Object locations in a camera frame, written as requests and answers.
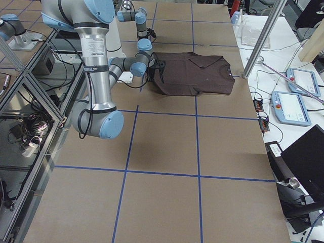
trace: white table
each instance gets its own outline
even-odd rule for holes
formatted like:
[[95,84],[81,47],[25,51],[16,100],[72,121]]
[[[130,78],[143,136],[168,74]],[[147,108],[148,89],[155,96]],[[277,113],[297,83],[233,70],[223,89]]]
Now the white table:
[[[244,16],[245,18],[245,24],[253,26],[255,28],[262,29],[267,17],[266,16]],[[275,70],[279,72],[283,72],[287,69],[287,64],[293,57],[294,52],[300,47],[300,44],[292,32],[290,26],[288,25],[288,22],[285,20],[284,17],[279,17],[276,25],[274,26],[272,33],[270,34],[270,48],[269,49],[263,49],[261,56],[264,57],[264,63],[268,64]],[[247,63],[247,58],[251,55],[252,50],[244,50],[244,49],[253,49],[253,47],[242,45],[241,44],[241,38],[239,37],[239,34],[237,34],[237,44],[240,48],[240,55],[242,58],[243,65],[245,66]],[[301,62],[298,58],[298,53],[293,59],[290,67],[298,68],[300,66],[303,66],[307,63]],[[314,66],[312,64],[307,64],[302,67],[304,70],[310,70],[314,71],[318,80],[319,85],[324,85],[324,82],[318,75],[317,71],[315,70]],[[257,88],[257,71],[262,70],[266,72],[272,72],[267,67],[257,64],[253,68],[249,78],[249,86],[251,92],[254,92],[256,89],[256,92],[260,93],[264,99],[269,99],[269,94],[262,92],[258,88],[268,92],[272,93],[273,90],[276,91],[284,91],[284,92],[290,92],[290,89],[288,87],[288,84],[285,80],[282,78],[279,79],[279,76],[277,74],[267,74],[263,72],[258,72],[259,76],[259,84]],[[324,89],[320,88],[320,91],[322,93],[321,99],[324,98]],[[304,103],[306,105],[307,109],[321,109],[324,108],[318,101],[315,101],[311,98],[303,96]],[[316,111],[316,112],[309,112],[309,116],[312,122],[312,125],[309,127],[301,127],[301,126],[293,126],[293,125],[284,125],[278,122],[277,118],[274,115],[273,108],[269,106],[270,100],[264,100],[263,106],[265,112],[269,115],[270,122],[278,126],[282,132],[283,132],[283,139],[280,142],[280,146],[283,150],[285,150],[287,147],[289,147],[293,142],[295,142],[298,138],[300,138],[303,134],[305,134],[310,128],[312,128],[315,124],[318,124],[320,127],[324,128],[324,111]],[[269,125],[270,132],[267,132],[264,134],[264,142],[271,142],[271,141],[279,141],[281,140],[281,132],[279,129],[277,129],[273,125]],[[301,235],[293,235],[292,232],[294,232],[291,225],[288,223],[287,227],[290,231],[290,236],[292,241],[300,241]],[[311,239],[318,239],[318,240],[324,240],[324,227],[319,226],[315,227],[311,237],[309,238],[308,242],[311,242]]]

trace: folded cloth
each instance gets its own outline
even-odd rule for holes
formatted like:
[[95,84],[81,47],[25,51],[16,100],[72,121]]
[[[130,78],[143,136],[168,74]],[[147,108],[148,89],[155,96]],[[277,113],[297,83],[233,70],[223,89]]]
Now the folded cloth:
[[154,82],[166,95],[230,94],[235,79],[230,64],[222,56],[188,53],[154,53],[158,62],[165,61],[163,73],[156,70]]

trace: computer monitor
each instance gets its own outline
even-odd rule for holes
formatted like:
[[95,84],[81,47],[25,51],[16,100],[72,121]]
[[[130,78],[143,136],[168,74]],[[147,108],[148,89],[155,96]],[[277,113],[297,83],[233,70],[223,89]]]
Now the computer monitor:
[[324,130],[313,126],[281,156],[313,200],[324,200]]

